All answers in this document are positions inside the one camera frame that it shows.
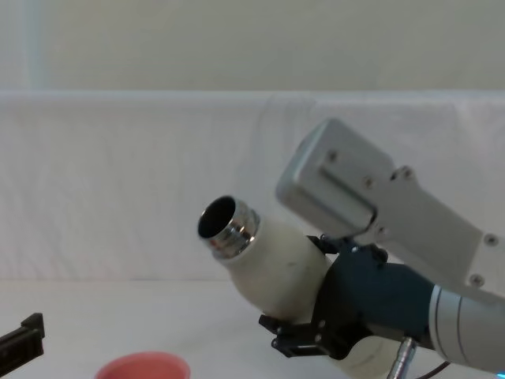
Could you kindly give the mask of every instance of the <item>white backdrop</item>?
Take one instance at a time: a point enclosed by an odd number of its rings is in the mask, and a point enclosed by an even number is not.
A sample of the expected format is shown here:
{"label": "white backdrop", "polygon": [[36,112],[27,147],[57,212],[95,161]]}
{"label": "white backdrop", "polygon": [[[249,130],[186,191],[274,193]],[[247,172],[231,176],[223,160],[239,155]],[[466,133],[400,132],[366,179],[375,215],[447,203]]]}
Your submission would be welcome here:
{"label": "white backdrop", "polygon": [[275,183],[335,116],[505,235],[502,92],[4,92],[0,277],[224,279],[196,238],[204,206],[232,193],[303,227]]}
{"label": "white backdrop", "polygon": [[0,0],[0,88],[503,89],[504,13],[503,0]]}

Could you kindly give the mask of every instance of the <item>metal rod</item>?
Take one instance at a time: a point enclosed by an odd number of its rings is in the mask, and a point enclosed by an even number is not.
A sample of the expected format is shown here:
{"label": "metal rod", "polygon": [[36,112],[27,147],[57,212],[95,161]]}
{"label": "metal rod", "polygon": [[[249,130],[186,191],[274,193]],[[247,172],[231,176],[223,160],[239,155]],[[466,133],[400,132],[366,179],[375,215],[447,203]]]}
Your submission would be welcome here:
{"label": "metal rod", "polygon": [[387,379],[405,379],[407,371],[409,370],[410,363],[412,362],[414,354],[416,354],[417,343],[411,337],[406,337],[398,353],[396,354],[395,362],[387,375]]}

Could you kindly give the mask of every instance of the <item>white wall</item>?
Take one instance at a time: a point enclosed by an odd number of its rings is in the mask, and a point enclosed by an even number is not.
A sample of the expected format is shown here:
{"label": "white wall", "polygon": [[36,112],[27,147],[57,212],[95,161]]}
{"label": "white wall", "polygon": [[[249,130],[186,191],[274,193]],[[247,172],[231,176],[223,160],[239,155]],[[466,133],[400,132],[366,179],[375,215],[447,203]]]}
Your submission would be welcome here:
{"label": "white wall", "polygon": [[27,0],[36,88],[505,88],[503,0]]}
{"label": "white wall", "polygon": [[28,87],[24,0],[0,0],[0,89]]}

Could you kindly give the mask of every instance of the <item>screw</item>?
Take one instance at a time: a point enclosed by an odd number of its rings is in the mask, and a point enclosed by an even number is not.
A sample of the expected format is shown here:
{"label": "screw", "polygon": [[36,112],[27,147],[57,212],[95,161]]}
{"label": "screw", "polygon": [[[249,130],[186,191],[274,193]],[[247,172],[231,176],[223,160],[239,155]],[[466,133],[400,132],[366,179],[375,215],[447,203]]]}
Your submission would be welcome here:
{"label": "screw", "polygon": [[402,171],[403,171],[403,178],[405,178],[406,180],[410,180],[413,178],[413,170],[410,167],[404,166],[402,168]]}
{"label": "screw", "polygon": [[381,237],[387,235],[387,228],[386,227],[377,227],[377,234]]}
{"label": "screw", "polygon": [[473,287],[477,287],[477,288],[484,286],[484,283],[485,283],[484,278],[478,274],[473,274],[469,278],[469,281]]}
{"label": "screw", "polygon": [[375,181],[369,177],[369,176],[365,176],[363,178],[363,184],[365,185],[365,188],[367,190],[370,190],[371,188],[373,188],[373,186],[376,184]]}
{"label": "screw", "polygon": [[485,235],[484,236],[484,243],[488,246],[496,246],[498,245],[498,237],[495,235]]}
{"label": "screw", "polygon": [[337,160],[337,156],[339,156],[339,154],[335,150],[330,150],[327,154],[327,159],[330,162],[335,162]]}

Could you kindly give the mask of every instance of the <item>white bottle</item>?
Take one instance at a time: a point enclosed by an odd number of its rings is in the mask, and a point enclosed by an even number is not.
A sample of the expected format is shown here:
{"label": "white bottle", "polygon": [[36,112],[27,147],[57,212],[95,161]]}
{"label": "white bottle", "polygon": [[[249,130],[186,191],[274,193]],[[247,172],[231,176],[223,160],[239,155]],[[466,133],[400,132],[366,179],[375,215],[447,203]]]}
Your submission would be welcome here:
{"label": "white bottle", "polygon": [[[198,234],[226,267],[235,287],[258,310],[278,320],[310,322],[331,262],[297,229],[259,217],[243,201],[220,197],[204,211]],[[398,344],[381,337],[359,341],[335,364],[357,379],[380,377]]]}

